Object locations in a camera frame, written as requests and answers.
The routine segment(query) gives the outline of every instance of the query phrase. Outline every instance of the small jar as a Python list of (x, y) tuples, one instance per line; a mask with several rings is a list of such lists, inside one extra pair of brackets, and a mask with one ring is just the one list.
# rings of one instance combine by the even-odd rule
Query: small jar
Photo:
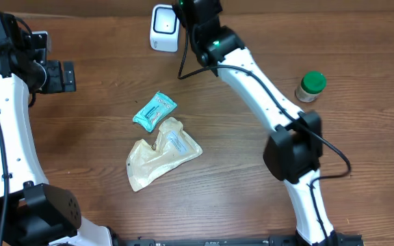
[(326, 87), (326, 77), (321, 72), (312, 71), (305, 75), (295, 89), (295, 96), (304, 103), (314, 101)]

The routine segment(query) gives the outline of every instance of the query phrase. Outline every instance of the label on pouch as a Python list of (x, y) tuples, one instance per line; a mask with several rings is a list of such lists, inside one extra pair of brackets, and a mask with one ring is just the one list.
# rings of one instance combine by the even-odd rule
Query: label on pouch
[(170, 134), (168, 134), (167, 136), (167, 139), (172, 143), (172, 145), (177, 149), (177, 151), (179, 151), (180, 155), (188, 153), (186, 143), (176, 131), (170, 132)]

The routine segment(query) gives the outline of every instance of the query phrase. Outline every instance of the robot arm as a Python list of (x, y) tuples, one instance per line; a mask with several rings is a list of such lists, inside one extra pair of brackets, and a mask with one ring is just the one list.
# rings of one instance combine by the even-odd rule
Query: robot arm
[[(251, 71), (262, 81), (261, 84), (249, 74), (235, 69), (213, 70), (242, 97), (270, 135), (264, 161), (271, 173), (283, 180), (287, 187), (297, 219), (299, 241), (307, 245), (324, 242), (326, 238), (309, 189), (311, 182), (320, 176), (318, 159), (322, 155), (322, 146), (294, 124), (302, 124), (321, 136), (320, 117), (315, 112), (304, 113), (285, 98), (262, 73), (235, 32), (220, 26), (218, 13), (222, 8), (219, 1), (180, 0), (173, 10), (188, 29), (192, 50), (202, 66), (236, 66)], [(291, 118), (281, 112), (267, 91)], [(330, 237), (334, 228), (326, 216), (319, 182), (314, 184), (318, 213), (326, 236)]]
[[(300, 117), (299, 113), (303, 112), (301, 108), (290, 102), (276, 89), (273, 83), (261, 72), (247, 48), (238, 48), (225, 55), (224, 60), (220, 61), (219, 65), (232, 65), (253, 71), (292, 118), (298, 119)], [(276, 134), (278, 127), (286, 128), (291, 125), (291, 120), (280, 113), (273, 100), (255, 79), (243, 72), (224, 68), (218, 70), (218, 75), (221, 80), (228, 83), (243, 98), (270, 135)], [(306, 174), (300, 176), (298, 182), (289, 182), (287, 179), (284, 179), (284, 184), (287, 187), (294, 207), (297, 220), (296, 230), (309, 245), (325, 240), (309, 191), (311, 181), (319, 176), (320, 171), (318, 169), (311, 169)], [(326, 234), (330, 236), (334, 228), (326, 216), (318, 181), (315, 182), (314, 194)]]
[(8, 200), (5, 232), (10, 245), (117, 245), (108, 228), (81, 216), (74, 195), (48, 185), (40, 167), (28, 116), (30, 93), (75, 91), (71, 62), (47, 61), (48, 33), (21, 30), (11, 14), (0, 13), (0, 135), (7, 156), (9, 192), (4, 192), (0, 149), (1, 207)]

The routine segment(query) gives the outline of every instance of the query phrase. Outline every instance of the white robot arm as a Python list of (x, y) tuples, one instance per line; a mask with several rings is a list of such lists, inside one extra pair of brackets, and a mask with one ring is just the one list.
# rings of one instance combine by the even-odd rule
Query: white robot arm
[[(285, 96), (283, 96), (273, 83), (262, 73), (247, 48), (238, 48), (225, 55), (224, 60), (219, 62), (219, 65), (236, 66), (252, 71), (262, 82), (264, 82), (264, 85), (270, 90), (280, 105), (287, 110), (287, 113), (292, 118), (297, 120), (299, 118), (299, 112), (303, 112), (301, 108), (285, 98)], [(246, 102), (252, 112), (258, 117), (269, 135), (276, 132), (277, 126), (286, 127), (292, 123), (284, 114), (280, 113), (280, 109), (269, 97), (263, 86), (253, 77), (244, 72), (239, 72), (238, 70), (225, 68), (218, 69), (218, 76), (221, 80), (228, 83), (243, 98), (244, 102)], [(298, 183), (293, 184), (288, 180), (284, 180), (284, 184), (287, 187), (294, 207), (297, 220), (296, 230), (309, 245), (320, 243), (325, 240), (309, 191), (311, 181), (319, 176), (319, 170), (311, 170), (301, 176)], [(321, 198), (319, 181), (315, 182), (314, 185), (314, 195), (316, 197), (320, 217), (324, 223), (327, 235), (330, 236), (334, 228), (326, 216), (323, 200)]]
[(81, 216), (69, 191), (49, 185), (39, 164), (29, 95), (74, 92), (74, 68), (64, 62), (63, 71), (59, 61), (47, 61), (48, 33), (32, 32), (28, 26), (23, 31), (17, 22), (0, 13), (0, 136), (5, 147), (0, 148), (0, 238), (10, 245), (117, 245), (119, 238), (110, 229)]

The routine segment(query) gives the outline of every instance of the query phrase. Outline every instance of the white device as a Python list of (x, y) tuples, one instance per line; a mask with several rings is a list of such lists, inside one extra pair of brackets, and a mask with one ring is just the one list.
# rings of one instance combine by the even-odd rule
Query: white device
[(180, 21), (171, 5), (156, 5), (151, 16), (151, 48), (156, 51), (176, 52), (179, 48), (179, 25)]

